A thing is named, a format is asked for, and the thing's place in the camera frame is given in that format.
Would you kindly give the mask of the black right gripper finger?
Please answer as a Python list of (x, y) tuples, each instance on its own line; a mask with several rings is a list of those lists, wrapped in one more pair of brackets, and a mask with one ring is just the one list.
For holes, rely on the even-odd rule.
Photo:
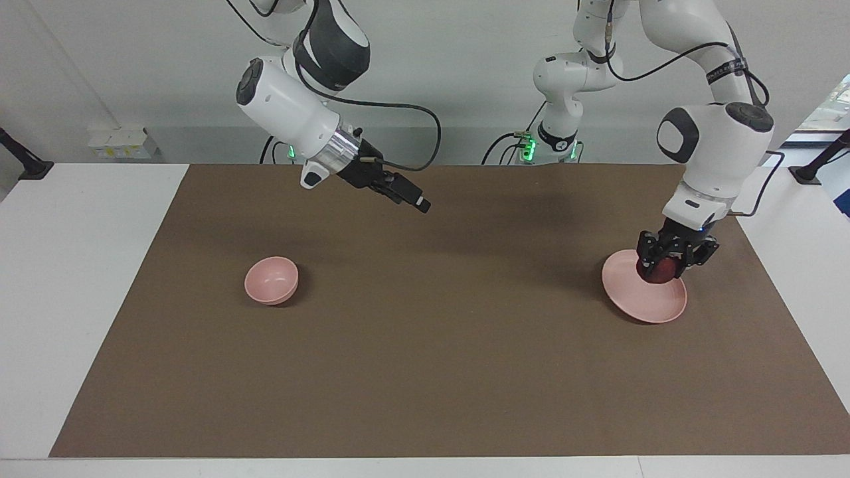
[(431, 208), (431, 203), (423, 196), (422, 189), (413, 184), (380, 183), (375, 187), (375, 191), (388, 197), (396, 204), (410, 204), (422, 214), (427, 214)]
[(396, 172), (383, 171), (377, 179), (377, 192), (393, 202), (420, 202), (422, 189)]

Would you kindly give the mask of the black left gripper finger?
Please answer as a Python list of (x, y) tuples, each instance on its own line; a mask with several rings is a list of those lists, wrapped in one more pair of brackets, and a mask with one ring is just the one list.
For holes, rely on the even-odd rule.
[(655, 233), (642, 231), (636, 251), (638, 254), (636, 270), (640, 278), (669, 277), (669, 256)]
[(674, 278), (680, 278), (689, 268), (703, 266), (707, 263), (719, 249), (720, 244), (716, 239), (705, 239), (698, 242), (678, 242), (676, 246), (674, 249), (674, 260), (676, 261)]

